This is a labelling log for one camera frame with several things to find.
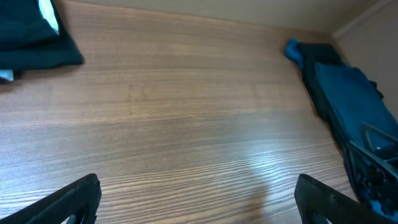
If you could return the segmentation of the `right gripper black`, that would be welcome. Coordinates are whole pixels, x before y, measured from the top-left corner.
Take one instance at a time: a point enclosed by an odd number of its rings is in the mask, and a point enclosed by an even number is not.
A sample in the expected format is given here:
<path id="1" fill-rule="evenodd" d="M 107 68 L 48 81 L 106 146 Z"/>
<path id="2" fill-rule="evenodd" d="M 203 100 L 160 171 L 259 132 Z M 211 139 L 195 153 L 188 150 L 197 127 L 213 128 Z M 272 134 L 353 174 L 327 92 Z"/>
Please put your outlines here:
<path id="1" fill-rule="evenodd" d="M 397 169 L 377 156 L 397 155 L 397 125 L 377 127 L 363 123 L 359 143 L 346 148 L 349 181 L 366 204 L 397 205 Z"/>

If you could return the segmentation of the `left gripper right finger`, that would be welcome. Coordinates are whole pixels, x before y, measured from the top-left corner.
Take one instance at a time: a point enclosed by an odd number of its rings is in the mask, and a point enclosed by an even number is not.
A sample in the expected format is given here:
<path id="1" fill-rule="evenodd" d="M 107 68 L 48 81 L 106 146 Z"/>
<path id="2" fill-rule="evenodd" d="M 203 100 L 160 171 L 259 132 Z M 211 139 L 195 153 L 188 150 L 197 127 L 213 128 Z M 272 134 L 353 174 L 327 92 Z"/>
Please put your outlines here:
<path id="1" fill-rule="evenodd" d="M 294 192 L 303 224 L 395 224 L 307 174 L 300 174 Z"/>

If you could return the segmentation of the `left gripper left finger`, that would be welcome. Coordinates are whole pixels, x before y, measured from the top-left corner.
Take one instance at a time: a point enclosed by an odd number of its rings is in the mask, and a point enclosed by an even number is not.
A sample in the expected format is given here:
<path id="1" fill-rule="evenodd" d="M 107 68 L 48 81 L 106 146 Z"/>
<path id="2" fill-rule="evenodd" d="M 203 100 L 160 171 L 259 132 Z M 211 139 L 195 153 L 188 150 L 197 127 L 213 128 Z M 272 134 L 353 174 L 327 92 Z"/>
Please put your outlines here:
<path id="1" fill-rule="evenodd" d="M 3 224 L 81 223 L 96 221 L 101 200 L 100 181 L 88 174 L 45 198 L 1 220 Z"/>

